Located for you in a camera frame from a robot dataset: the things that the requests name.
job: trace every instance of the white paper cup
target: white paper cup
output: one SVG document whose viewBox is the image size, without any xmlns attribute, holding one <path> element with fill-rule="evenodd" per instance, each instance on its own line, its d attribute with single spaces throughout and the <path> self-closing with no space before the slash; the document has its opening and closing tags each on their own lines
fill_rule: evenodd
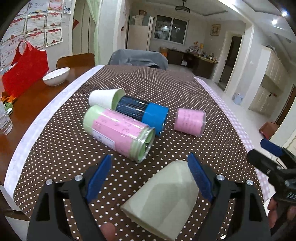
<svg viewBox="0 0 296 241">
<path fill-rule="evenodd" d="M 95 104 L 98 104 L 104 108 L 115 110 L 120 99 L 125 95 L 125 91 L 121 88 L 96 90 L 89 95 L 89 105 L 94 106 Z"/>
<path fill-rule="evenodd" d="M 156 173 L 120 209 L 156 236 L 175 240 L 187 222 L 198 187 L 186 161 L 174 161 Z"/>
</svg>

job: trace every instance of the water bottle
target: water bottle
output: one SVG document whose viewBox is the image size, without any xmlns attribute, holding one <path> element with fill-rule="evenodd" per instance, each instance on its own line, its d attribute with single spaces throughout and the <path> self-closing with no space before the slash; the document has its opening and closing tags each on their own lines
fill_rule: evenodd
<svg viewBox="0 0 296 241">
<path fill-rule="evenodd" d="M 12 129 L 12 121 L 5 111 L 4 104 L 0 100 L 0 130 L 7 135 Z"/>
</svg>

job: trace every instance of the pink label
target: pink label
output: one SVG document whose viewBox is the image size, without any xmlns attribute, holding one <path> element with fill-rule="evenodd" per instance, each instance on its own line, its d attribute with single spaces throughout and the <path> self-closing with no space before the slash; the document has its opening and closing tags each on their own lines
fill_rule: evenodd
<svg viewBox="0 0 296 241">
<path fill-rule="evenodd" d="M 175 119 L 174 129 L 194 136 L 202 133 L 204 112 L 179 108 Z"/>
<path fill-rule="evenodd" d="M 114 110 L 106 109 L 98 119 L 94 120 L 92 128 L 115 142 L 115 151 L 130 157 L 131 144 L 147 125 Z"/>
</svg>

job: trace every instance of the human hand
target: human hand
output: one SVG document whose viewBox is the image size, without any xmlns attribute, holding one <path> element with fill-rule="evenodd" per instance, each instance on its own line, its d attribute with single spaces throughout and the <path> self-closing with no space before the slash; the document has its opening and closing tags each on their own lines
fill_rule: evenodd
<svg viewBox="0 0 296 241">
<path fill-rule="evenodd" d="M 112 223 L 103 224 L 100 230 L 107 241 L 113 241 L 115 239 L 115 226 Z"/>
<path fill-rule="evenodd" d="M 267 209 L 270 210 L 267 216 L 268 222 L 269 222 L 269 228 L 273 228 L 278 219 L 276 208 L 277 208 L 277 202 L 272 197 L 267 206 Z M 295 215 L 296 215 L 296 206 L 290 206 L 287 212 L 287 220 L 292 220 L 295 217 Z"/>
</svg>

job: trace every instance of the wooden chair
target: wooden chair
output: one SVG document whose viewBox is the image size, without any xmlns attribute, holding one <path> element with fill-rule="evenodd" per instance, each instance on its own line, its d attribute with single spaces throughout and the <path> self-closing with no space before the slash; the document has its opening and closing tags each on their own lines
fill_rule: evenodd
<svg viewBox="0 0 296 241">
<path fill-rule="evenodd" d="M 64 67 L 95 66 L 95 56 L 93 53 L 83 53 L 59 58 L 57 69 Z"/>
</svg>

